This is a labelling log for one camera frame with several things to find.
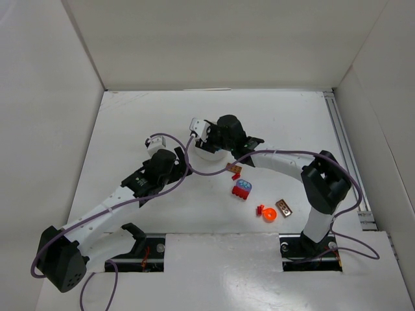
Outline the aluminium rail right side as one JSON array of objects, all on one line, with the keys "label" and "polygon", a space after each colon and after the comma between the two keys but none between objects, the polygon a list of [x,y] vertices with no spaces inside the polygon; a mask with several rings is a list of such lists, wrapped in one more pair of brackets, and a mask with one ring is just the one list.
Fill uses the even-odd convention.
[{"label": "aluminium rail right side", "polygon": [[370,204],[367,199],[364,185],[362,183],[362,179],[359,174],[359,169],[357,168],[357,163],[355,161],[355,158],[354,158],[354,155],[351,149],[351,145],[348,140],[346,129],[344,127],[342,118],[340,116],[340,112],[339,112],[337,102],[335,99],[335,94],[333,91],[324,91],[323,98],[326,102],[329,116],[331,118],[331,122],[335,130],[335,135],[336,135],[339,147],[340,147],[340,153],[344,160],[345,168],[348,170],[350,175],[355,179],[355,181],[361,188],[362,202],[357,208],[357,214],[359,217],[359,221],[361,223],[362,230],[363,231],[377,231],[378,227],[375,222],[375,218],[372,214],[372,210],[370,208]]}]

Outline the orange round lego dish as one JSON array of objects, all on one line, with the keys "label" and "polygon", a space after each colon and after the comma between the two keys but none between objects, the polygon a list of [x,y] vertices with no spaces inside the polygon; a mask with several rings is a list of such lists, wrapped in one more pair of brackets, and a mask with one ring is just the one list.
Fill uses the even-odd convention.
[{"label": "orange round lego dish", "polygon": [[261,214],[263,219],[268,223],[275,221],[278,217],[277,211],[273,208],[265,208],[261,211]]}]

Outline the brown lego plate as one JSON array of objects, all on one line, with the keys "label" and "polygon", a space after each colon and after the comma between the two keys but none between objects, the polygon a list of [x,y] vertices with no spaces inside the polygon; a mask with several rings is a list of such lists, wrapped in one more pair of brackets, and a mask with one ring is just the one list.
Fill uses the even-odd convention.
[{"label": "brown lego plate", "polygon": [[279,209],[279,211],[281,212],[281,214],[283,215],[284,218],[287,218],[287,217],[292,215],[292,210],[288,206],[288,204],[286,203],[285,200],[281,199],[281,200],[277,201],[276,202],[276,207]]}]

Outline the purple printed lego brick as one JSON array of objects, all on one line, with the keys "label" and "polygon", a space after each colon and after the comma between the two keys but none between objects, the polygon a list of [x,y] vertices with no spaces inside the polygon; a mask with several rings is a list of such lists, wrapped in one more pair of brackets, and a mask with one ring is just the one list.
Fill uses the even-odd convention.
[{"label": "purple printed lego brick", "polygon": [[238,179],[235,186],[246,192],[250,192],[252,190],[252,184],[244,179]]}]

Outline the white round divided container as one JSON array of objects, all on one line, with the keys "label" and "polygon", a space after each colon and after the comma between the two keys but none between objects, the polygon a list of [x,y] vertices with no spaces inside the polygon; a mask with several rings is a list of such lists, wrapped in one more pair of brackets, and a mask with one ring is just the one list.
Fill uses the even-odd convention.
[{"label": "white round divided container", "polygon": [[200,147],[200,141],[197,141],[195,144],[195,152],[198,157],[206,161],[220,161],[224,159],[228,154],[228,152],[225,150],[219,150],[213,153],[204,150]]}]

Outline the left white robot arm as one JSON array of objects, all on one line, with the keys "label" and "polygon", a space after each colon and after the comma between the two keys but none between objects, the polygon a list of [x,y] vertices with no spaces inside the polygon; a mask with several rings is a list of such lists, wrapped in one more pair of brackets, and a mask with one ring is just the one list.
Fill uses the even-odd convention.
[{"label": "left white robot arm", "polygon": [[139,253],[146,234],[127,216],[148,201],[176,188],[190,172],[185,149],[159,149],[142,167],[122,180],[102,203],[78,220],[43,231],[30,272],[46,278],[61,293],[72,290],[94,265],[124,253]]}]

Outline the tan lego plate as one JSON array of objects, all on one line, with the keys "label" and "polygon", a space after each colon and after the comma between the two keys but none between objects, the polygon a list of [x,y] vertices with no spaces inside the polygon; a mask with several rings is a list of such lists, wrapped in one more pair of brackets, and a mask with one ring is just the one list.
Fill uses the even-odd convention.
[{"label": "tan lego plate", "polygon": [[229,172],[233,172],[234,174],[240,174],[242,169],[243,168],[239,165],[232,165],[231,163],[228,163],[226,165],[226,170]]}]

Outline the red lego brick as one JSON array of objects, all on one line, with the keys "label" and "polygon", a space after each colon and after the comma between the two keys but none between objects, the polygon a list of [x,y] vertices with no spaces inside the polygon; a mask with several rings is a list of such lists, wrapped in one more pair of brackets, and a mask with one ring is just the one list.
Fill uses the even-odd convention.
[{"label": "red lego brick", "polygon": [[237,196],[238,198],[241,198],[243,200],[247,200],[249,194],[251,192],[251,188],[243,188],[243,187],[239,187],[239,186],[234,186],[232,188],[231,193],[235,196]]}]

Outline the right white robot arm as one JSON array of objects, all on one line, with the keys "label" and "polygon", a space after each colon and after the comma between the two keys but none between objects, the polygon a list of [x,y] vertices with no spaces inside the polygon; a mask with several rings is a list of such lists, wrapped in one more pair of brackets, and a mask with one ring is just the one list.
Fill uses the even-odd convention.
[{"label": "right white robot arm", "polygon": [[222,116],[216,123],[197,124],[202,127],[196,131],[198,148],[212,154],[225,150],[245,165],[273,170],[302,183],[311,210],[300,234],[300,247],[306,257],[323,251],[334,213],[351,188],[349,177],[339,169],[332,153],[323,150],[314,156],[277,150],[263,139],[246,135],[234,115]]}]

